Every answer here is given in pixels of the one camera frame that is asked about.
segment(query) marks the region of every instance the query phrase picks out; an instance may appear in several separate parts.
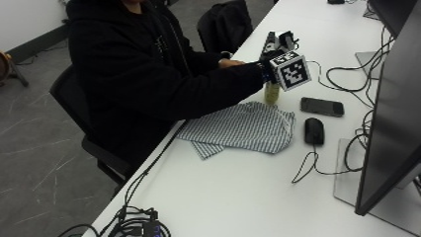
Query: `computer monitor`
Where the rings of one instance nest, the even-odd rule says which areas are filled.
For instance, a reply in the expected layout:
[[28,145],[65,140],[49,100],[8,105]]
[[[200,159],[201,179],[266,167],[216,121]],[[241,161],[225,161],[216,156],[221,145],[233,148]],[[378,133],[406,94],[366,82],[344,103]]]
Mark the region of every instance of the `computer monitor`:
[[[414,235],[421,232],[421,194],[407,185],[421,174],[421,1],[382,63],[368,149],[354,142],[348,162],[362,172],[336,176],[334,197],[356,214],[377,216]],[[340,141],[337,171],[349,142]]]
[[417,0],[368,0],[391,36],[397,38]]
[[[369,9],[374,12],[390,35],[395,39],[415,3],[417,0],[368,0]],[[360,64],[365,65],[374,57],[374,51],[357,52],[356,57]],[[372,70],[370,78],[378,79],[379,66],[370,69],[369,64],[368,66],[365,66],[364,70],[366,75],[369,75],[369,71]]]
[[409,174],[409,180],[421,174],[421,170],[417,170],[421,165],[419,26],[421,2],[411,11],[382,64],[356,205],[357,214],[369,212]]

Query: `table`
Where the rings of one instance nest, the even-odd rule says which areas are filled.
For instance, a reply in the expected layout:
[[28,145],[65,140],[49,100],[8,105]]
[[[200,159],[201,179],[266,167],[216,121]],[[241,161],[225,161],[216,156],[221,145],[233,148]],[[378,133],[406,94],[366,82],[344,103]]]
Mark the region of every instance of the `table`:
[[[298,52],[317,61],[325,71],[334,66],[360,66],[354,53],[379,48],[381,22],[364,18],[366,2],[329,5],[325,0],[281,0],[276,3],[234,55],[256,61],[269,31],[292,31],[300,39]],[[188,141],[176,139],[134,193],[130,205],[153,207],[172,236],[411,236],[375,217],[361,217],[354,208],[333,197],[334,177],[312,172],[296,185],[290,181],[312,150],[304,143],[304,121],[314,117],[325,124],[325,145],[317,148],[318,168],[334,172],[338,142],[352,138],[369,108],[350,94],[317,83],[318,66],[308,63],[313,81],[280,93],[278,107],[296,113],[294,137],[274,155],[228,148],[201,161]],[[333,73],[350,88],[362,85],[365,73]],[[330,118],[302,113],[301,97],[341,101],[345,116]],[[264,101],[264,90],[246,101]],[[157,157],[173,131],[134,175]],[[124,192],[93,222],[102,229],[124,203]]]

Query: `checkered towel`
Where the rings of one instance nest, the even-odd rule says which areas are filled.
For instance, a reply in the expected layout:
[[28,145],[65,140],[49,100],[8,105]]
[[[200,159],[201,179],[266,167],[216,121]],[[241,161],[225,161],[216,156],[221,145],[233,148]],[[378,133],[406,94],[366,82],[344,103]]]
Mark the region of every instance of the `checkered towel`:
[[288,146],[293,127],[293,113],[248,102],[193,119],[177,138],[192,141],[204,160],[226,146],[273,154]]

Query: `hood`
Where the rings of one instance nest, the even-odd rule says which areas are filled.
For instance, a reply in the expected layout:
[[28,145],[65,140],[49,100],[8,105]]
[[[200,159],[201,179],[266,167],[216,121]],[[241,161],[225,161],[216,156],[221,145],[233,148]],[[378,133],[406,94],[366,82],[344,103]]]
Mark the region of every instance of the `hood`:
[[130,15],[120,0],[70,0],[65,12],[70,22],[93,20],[126,24],[121,15]]

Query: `yellow object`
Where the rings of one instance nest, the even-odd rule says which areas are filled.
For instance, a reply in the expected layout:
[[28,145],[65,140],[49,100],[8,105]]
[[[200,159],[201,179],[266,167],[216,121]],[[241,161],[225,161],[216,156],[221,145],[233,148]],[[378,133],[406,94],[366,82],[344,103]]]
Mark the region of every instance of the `yellow object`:
[[264,101],[268,105],[274,105],[278,98],[278,83],[265,82],[264,87]]

